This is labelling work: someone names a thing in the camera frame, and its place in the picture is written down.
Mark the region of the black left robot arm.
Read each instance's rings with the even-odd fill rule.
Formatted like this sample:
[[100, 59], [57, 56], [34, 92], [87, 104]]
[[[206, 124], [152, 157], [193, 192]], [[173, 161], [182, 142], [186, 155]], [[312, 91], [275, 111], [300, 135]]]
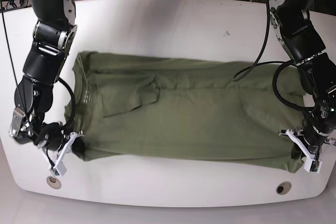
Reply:
[[[287, 130], [284, 134], [317, 166], [320, 164], [321, 147], [335, 130], [335, 64], [326, 53], [326, 46], [310, 19], [309, 6], [312, 2], [269, 0], [269, 6], [277, 38], [290, 57], [276, 70], [272, 88], [279, 101], [304, 116], [299, 132]], [[303, 89], [313, 97], [313, 107], [296, 105], [280, 95], [277, 80], [289, 66], [297, 68]]]

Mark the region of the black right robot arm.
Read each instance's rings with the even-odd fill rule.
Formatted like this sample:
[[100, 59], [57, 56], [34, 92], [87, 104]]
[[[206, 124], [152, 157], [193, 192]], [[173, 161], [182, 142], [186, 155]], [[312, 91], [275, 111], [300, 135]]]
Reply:
[[[59, 76], [77, 32], [74, 0], [31, 0], [38, 18], [33, 42], [16, 82], [10, 136], [19, 144], [33, 143], [44, 152], [59, 151], [70, 140], [76, 111], [75, 95]], [[45, 123], [53, 104], [54, 84], [60, 82], [70, 94], [70, 116], [65, 124]]]

